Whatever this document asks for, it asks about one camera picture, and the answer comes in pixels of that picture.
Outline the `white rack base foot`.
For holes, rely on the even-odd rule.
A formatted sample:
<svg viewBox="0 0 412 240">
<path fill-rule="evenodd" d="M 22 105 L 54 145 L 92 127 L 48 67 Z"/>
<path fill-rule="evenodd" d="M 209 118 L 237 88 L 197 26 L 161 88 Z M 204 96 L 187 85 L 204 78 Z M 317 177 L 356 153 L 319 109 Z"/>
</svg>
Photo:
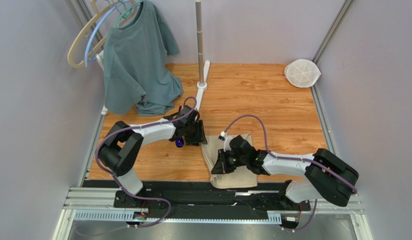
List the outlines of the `white rack base foot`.
<svg viewBox="0 0 412 240">
<path fill-rule="evenodd" d="M 209 60 L 206 60 L 203 64 L 203 66 L 200 66 L 199 69 L 199 82 L 197 83 L 197 94 L 196 94 L 196 106 L 195 109 L 199 112 L 202 104 L 202 100 L 204 97 L 204 93 L 208 89 L 208 74 L 210 70 L 210 65 L 211 62 Z"/>
</svg>

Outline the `green plastic hanger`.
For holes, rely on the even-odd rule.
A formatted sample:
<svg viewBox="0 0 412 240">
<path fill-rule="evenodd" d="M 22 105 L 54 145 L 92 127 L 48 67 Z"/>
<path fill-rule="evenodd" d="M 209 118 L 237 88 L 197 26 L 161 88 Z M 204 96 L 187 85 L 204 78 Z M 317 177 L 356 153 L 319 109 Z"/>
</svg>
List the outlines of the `green plastic hanger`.
<svg viewBox="0 0 412 240">
<path fill-rule="evenodd" d="M 133 10 L 136 7 L 140 6 L 142 3 L 143 3 L 143 0 L 140 0 L 136 3 L 133 3 L 130 7 L 126 8 L 125 11 L 116 19 L 112 27 L 118 28 L 120 26 L 121 19 L 125 19 L 125 20 L 130 19 L 131 16 L 133 15 L 132 14 Z"/>
</svg>

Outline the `metal garment rack pole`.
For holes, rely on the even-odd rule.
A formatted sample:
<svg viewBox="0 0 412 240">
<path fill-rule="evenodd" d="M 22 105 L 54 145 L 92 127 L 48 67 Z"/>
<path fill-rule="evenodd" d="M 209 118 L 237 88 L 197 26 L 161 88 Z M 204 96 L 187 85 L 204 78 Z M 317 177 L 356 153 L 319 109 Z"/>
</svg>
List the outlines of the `metal garment rack pole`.
<svg viewBox="0 0 412 240">
<path fill-rule="evenodd" d="M 195 1 L 196 30 L 197 30 L 197 50 L 198 50 L 198 67 L 199 67 L 199 69 L 204 64 L 201 2 L 202 2 L 202 0 L 196 0 Z"/>
</svg>

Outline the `white plastic mesh basket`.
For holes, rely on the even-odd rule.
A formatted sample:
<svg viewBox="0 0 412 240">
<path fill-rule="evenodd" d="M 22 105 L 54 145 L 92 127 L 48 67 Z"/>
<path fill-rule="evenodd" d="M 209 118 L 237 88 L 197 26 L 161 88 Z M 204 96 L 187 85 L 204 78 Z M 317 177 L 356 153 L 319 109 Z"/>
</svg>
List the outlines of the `white plastic mesh basket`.
<svg viewBox="0 0 412 240">
<path fill-rule="evenodd" d="M 297 59 L 284 69 L 285 78 L 298 88 L 311 88 L 321 76 L 315 63 L 307 59 Z"/>
</svg>

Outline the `beige wooden hanger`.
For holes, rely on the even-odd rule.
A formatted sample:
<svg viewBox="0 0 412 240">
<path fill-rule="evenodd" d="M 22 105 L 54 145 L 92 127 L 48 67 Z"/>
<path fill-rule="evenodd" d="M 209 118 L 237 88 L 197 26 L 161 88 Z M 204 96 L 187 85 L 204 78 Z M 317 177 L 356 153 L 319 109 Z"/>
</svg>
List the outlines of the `beige wooden hanger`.
<svg viewBox="0 0 412 240">
<path fill-rule="evenodd" d="M 80 30 L 79 34 L 77 35 L 77 37 L 74 39 L 68 54 L 67 54 L 67 61 L 68 64 L 75 68 L 75 69 L 81 69 L 83 67 L 81 67 L 79 63 L 76 63 L 73 59 L 76 51 L 79 48 L 79 45 L 82 43 L 82 41 L 86 41 L 87 42 L 87 37 L 84 36 L 84 34 L 87 32 L 87 28 L 88 28 L 88 22 L 93 18 L 93 16 L 95 15 L 95 11 L 91 5 L 91 7 L 87 7 L 87 3 L 84 0 L 74 0 L 74 1 L 66 1 L 67 6 L 69 7 L 69 9 L 72 11 L 72 14 L 75 15 L 75 18 L 79 18 L 80 16 L 82 17 L 90 17 L 90 19 L 87 20 L 86 24 L 84 24 L 84 26 L 82 27 L 82 29 Z M 97 34 L 98 37 L 103 37 L 104 35 L 102 35 L 100 32 L 98 32 Z"/>
</svg>

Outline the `blue purple spoon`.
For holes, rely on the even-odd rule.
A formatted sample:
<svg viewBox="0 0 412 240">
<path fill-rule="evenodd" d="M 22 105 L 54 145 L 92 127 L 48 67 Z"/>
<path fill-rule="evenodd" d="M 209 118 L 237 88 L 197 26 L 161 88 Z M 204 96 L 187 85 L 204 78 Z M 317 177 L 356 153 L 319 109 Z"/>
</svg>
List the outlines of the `blue purple spoon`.
<svg viewBox="0 0 412 240">
<path fill-rule="evenodd" d="M 184 137 L 178 137 L 178 138 L 175 140 L 175 145 L 176 145 L 178 148 L 182 148 L 182 147 L 184 146 Z"/>
</svg>

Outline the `teal green t-shirt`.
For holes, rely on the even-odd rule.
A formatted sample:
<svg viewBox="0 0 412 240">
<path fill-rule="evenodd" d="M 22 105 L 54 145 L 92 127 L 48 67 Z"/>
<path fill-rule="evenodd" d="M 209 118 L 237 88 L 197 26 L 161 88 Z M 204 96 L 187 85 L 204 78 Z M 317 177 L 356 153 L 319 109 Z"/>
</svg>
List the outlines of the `teal green t-shirt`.
<svg viewBox="0 0 412 240">
<path fill-rule="evenodd" d="M 128 24 L 112 28 L 104 45 L 105 107 L 113 114 L 135 110 L 141 117 L 163 115 L 183 95 L 180 78 L 167 68 L 167 57 L 180 53 L 160 10 L 140 4 Z"/>
</svg>

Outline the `aluminium frame rail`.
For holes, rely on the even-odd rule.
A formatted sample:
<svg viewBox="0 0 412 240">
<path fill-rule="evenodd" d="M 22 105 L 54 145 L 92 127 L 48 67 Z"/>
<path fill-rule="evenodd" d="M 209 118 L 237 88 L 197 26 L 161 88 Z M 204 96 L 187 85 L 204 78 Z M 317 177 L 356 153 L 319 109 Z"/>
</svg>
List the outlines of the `aluminium frame rail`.
<svg viewBox="0 0 412 240">
<path fill-rule="evenodd" d="M 110 180 L 68 191 L 53 238 L 371 240 L 358 196 L 346 207 L 323 199 L 290 203 L 280 183 L 216 189 L 208 182 L 147 181 L 141 199 Z"/>
</svg>

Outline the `blue plastic hanger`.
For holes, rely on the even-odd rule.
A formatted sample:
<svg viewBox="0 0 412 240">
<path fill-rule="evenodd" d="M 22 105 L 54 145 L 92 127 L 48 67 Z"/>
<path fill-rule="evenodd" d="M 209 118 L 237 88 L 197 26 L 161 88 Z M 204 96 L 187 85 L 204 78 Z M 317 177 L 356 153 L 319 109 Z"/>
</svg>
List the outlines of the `blue plastic hanger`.
<svg viewBox="0 0 412 240">
<path fill-rule="evenodd" d="M 82 62 L 79 64 L 81 67 L 88 67 L 90 62 L 97 62 L 100 67 L 103 67 L 103 46 L 105 44 L 107 36 L 98 37 L 97 34 L 100 27 L 113 13 L 117 13 L 118 17 L 125 11 L 126 8 L 132 4 L 139 2 L 135 0 L 110 0 L 109 6 L 102 10 L 99 10 L 96 6 L 96 1 L 92 0 L 91 5 L 95 11 L 95 15 L 88 22 L 87 32 L 84 34 L 87 37 L 87 44 L 83 56 Z M 130 19 L 134 18 L 138 12 L 137 7 L 133 10 Z M 122 27 L 128 23 L 130 19 L 121 19 L 120 26 Z"/>
</svg>

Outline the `beige cloth napkin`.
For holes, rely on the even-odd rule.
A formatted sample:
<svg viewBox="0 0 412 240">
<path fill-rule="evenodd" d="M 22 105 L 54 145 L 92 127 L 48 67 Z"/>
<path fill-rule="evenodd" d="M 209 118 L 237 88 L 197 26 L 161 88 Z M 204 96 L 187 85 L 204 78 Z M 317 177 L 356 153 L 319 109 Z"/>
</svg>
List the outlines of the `beige cloth napkin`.
<svg viewBox="0 0 412 240">
<path fill-rule="evenodd" d="M 210 183 L 217 189 L 252 188 L 258 185 L 257 175 L 236 159 L 229 151 L 229 142 L 207 135 L 201 144 L 203 158 L 210 174 Z"/>
</svg>

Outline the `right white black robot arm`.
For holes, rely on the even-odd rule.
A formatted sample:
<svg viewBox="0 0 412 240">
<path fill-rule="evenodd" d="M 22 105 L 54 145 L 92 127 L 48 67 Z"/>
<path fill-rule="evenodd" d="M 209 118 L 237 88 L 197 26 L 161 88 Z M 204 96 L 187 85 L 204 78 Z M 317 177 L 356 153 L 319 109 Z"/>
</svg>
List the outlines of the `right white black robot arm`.
<svg viewBox="0 0 412 240">
<path fill-rule="evenodd" d="M 281 154 L 255 149 L 241 135 L 220 137 L 224 146 L 217 149 L 213 175 L 225 175 L 245 167 L 256 175 L 290 175 L 304 177 L 289 180 L 279 193 L 294 203 L 324 198 L 339 206 L 347 206 L 358 191 L 359 173 L 325 148 L 304 155 Z"/>
</svg>

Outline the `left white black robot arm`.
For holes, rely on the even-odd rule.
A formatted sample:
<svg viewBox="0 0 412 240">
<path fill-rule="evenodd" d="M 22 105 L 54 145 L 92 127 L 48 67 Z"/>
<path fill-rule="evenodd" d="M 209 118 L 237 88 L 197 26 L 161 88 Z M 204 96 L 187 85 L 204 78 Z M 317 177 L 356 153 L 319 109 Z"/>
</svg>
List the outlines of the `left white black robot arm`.
<svg viewBox="0 0 412 240">
<path fill-rule="evenodd" d="M 124 190 L 136 195 L 143 188 L 133 170 L 140 149 L 161 140 L 177 142 L 179 139 L 188 146 L 207 144 L 199 112 L 187 105 L 174 114 L 144 125 L 116 122 L 97 147 L 95 156 Z"/>
</svg>

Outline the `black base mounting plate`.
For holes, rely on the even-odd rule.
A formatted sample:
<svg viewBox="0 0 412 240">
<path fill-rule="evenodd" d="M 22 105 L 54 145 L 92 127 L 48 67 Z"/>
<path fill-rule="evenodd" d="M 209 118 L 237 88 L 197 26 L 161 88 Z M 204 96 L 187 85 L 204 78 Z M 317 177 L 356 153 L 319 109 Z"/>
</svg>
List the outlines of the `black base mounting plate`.
<svg viewBox="0 0 412 240">
<path fill-rule="evenodd" d="M 270 213 L 296 215 L 312 210 L 310 204 L 315 199 L 295 203 L 280 194 L 285 183 L 264 182 L 256 187 L 218 189 L 205 181 L 144 181 L 135 197 L 118 190 L 113 206 L 136 209 L 150 219 L 165 216 L 166 219 L 212 221 L 264 221 Z"/>
</svg>

